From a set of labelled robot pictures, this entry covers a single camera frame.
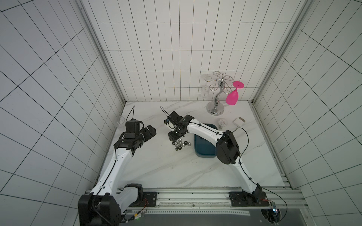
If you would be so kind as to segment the pink wine glass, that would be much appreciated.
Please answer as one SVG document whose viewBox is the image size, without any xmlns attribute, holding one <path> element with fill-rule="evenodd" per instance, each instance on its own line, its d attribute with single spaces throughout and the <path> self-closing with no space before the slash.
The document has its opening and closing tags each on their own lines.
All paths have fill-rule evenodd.
<svg viewBox="0 0 362 226">
<path fill-rule="evenodd" d="M 238 102 L 238 99 L 239 99 L 238 89 L 244 88 L 244 83 L 239 82 L 239 81 L 233 82 L 232 85 L 235 88 L 235 90 L 232 91 L 225 100 L 228 105 L 236 105 L 236 103 Z"/>
</svg>

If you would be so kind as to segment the clear hanging wine glass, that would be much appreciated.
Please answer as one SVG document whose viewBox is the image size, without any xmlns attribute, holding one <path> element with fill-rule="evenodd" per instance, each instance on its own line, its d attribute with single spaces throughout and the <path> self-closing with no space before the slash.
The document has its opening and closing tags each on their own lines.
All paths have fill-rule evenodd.
<svg viewBox="0 0 362 226">
<path fill-rule="evenodd" d="M 213 77 L 209 74 L 201 75 L 201 96 L 205 97 L 209 94 L 210 91 L 210 83 L 212 82 Z"/>
</svg>

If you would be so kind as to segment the clear plastic cup with label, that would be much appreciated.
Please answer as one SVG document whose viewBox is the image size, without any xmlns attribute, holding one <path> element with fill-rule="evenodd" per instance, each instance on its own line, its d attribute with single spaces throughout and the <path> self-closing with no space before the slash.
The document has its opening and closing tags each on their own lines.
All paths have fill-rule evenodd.
<svg viewBox="0 0 362 226">
<path fill-rule="evenodd" d="M 223 128 L 226 127 L 227 125 L 228 125 L 228 122 L 227 122 L 226 119 L 224 119 L 224 118 L 219 119 L 219 121 L 218 121 L 218 127 L 219 127 L 219 129 L 223 129 Z"/>
</svg>

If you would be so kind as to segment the chrome wine glass rack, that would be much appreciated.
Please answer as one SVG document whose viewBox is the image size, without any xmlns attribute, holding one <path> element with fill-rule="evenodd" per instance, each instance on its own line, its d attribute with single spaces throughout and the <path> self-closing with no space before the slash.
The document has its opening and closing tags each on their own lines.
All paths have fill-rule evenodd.
<svg viewBox="0 0 362 226">
<path fill-rule="evenodd" d="M 214 94 L 213 100 L 208 103 L 206 109 L 211 115 L 220 116 L 224 112 L 224 105 L 219 100 L 220 95 L 222 93 L 228 95 L 232 92 L 230 84 L 234 82 L 234 79 L 224 73 L 215 71 L 212 75 L 206 75 L 204 80 L 205 82 L 215 82 L 215 84 L 210 84 L 208 89 L 210 91 L 217 91 L 217 93 Z"/>
</svg>

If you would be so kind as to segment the small white box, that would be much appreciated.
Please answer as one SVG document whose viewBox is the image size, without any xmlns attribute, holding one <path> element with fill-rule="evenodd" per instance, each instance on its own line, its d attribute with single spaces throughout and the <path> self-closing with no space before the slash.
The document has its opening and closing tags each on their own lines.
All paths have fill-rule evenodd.
<svg viewBox="0 0 362 226">
<path fill-rule="evenodd" d="M 241 117 L 238 117 L 236 118 L 234 121 L 233 121 L 233 124 L 236 126 L 236 127 L 241 127 L 243 124 L 245 124 L 246 120 L 244 120 L 243 118 Z"/>
</svg>

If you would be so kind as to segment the teal storage box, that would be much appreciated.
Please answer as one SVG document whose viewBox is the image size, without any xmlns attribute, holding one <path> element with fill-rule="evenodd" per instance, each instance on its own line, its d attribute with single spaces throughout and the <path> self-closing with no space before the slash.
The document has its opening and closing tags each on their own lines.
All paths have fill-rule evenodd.
<svg viewBox="0 0 362 226">
<path fill-rule="evenodd" d="M 216 147 L 213 143 L 199 136 L 199 133 L 200 129 L 194 134 L 194 150 L 196 155 L 201 158 L 215 158 L 217 156 Z"/>
</svg>

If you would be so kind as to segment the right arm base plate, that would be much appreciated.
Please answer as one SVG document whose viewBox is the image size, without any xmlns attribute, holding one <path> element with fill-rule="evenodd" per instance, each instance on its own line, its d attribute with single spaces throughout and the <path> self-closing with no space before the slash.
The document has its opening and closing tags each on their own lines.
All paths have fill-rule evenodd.
<svg viewBox="0 0 362 226">
<path fill-rule="evenodd" d="M 250 194 L 242 192 L 229 192 L 232 207 L 269 207 L 266 193 L 262 192 L 258 200 Z"/>
</svg>

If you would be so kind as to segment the aluminium mounting rail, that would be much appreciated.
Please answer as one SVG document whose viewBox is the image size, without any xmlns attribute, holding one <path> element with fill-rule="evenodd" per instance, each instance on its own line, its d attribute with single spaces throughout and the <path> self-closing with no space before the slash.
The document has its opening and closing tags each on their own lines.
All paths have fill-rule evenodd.
<svg viewBox="0 0 362 226">
<path fill-rule="evenodd" d="M 281 210 L 282 213 L 308 207 L 301 191 L 285 186 L 263 189 L 269 207 L 232 207 L 229 192 L 242 192 L 239 187 L 211 188 L 145 188 L 157 192 L 156 207 L 130 207 L 128 213 L 142 210 L 145 214 L 232 214 L 249 216 L 251 210 Z"/>
</svg>

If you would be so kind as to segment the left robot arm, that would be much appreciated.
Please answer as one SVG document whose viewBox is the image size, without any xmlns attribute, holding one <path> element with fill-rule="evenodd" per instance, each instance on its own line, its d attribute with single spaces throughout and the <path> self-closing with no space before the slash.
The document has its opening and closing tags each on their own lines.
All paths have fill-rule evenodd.
<svg viewBox="0 0 362 226">
<path fill-rule="evenodd" d="M 143 202 L 141 184 L 128 184 L 119 189 L 121 176 L 133 158 L 135 151 L 156 135 L 151 125 L 131 119 L 125 123 L 125 131 L 114 144 L 114 153 L 104 174 L 89 194 L 78 201 L 81 226 L 118 226 L 126 222 L 123 212 L 132 204 Z"/>
</svg>

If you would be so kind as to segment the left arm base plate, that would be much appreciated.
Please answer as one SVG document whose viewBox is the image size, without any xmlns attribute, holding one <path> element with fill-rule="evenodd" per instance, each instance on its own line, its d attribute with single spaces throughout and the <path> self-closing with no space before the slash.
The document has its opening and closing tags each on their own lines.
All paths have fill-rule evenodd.
<svg viewBox="0 0 362 226">
<path fill-rule="evenodd" d="M 132 203 L 130 207 L 156 207 L 157 192 L 143 192 L 142 197 Z"/>
</svg>

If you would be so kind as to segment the clear glass tumbler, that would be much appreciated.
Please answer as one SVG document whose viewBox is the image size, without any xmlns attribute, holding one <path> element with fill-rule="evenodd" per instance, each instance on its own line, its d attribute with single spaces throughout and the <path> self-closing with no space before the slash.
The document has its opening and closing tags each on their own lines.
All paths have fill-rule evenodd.
<svg viewBox="0 0 362 226">
<path fill-rule="evenodd" d="M 116 120 L 116 126 L 118 130 L 121 130 L 125 125 L 125 118 L 123 116 L 119 116 Z"/>
</svg>

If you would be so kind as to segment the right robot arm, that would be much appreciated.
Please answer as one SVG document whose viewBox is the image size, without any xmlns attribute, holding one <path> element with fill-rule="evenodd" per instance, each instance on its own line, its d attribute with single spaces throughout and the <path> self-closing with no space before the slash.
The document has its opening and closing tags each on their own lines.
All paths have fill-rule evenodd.
<svg viewBox="0 0 362 226">
<path fill-rule="evenodd" d="M 164 124 L 169 125 L 171 131 L 168 133 L 170 141 L 176 142 L 187 133 L 197 135 L 216 147 L 216 156 L 220 162 L 230 165 L 238 175 L 241 183 L 242 193 L 245 199 L 259 202 L 263 189 L 254 182 L 250 173 L 243 164 L 242 152 L 232 131 L 219 131 L 209 127 L 190 115 L 179 116 L 172 112 Z"/>
</svg>

